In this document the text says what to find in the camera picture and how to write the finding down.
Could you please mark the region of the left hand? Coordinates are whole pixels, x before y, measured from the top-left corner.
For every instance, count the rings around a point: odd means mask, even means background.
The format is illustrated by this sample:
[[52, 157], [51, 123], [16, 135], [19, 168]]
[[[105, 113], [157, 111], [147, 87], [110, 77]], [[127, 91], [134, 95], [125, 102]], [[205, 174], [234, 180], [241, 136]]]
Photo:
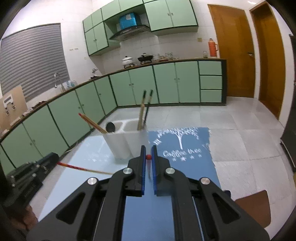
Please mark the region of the left hand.
[[30, 205], [25, 208], [23, 214], [11, 217], [10, 221], [15, 228], [26, 231], [30, 231], [38, 223], [38, 219]]

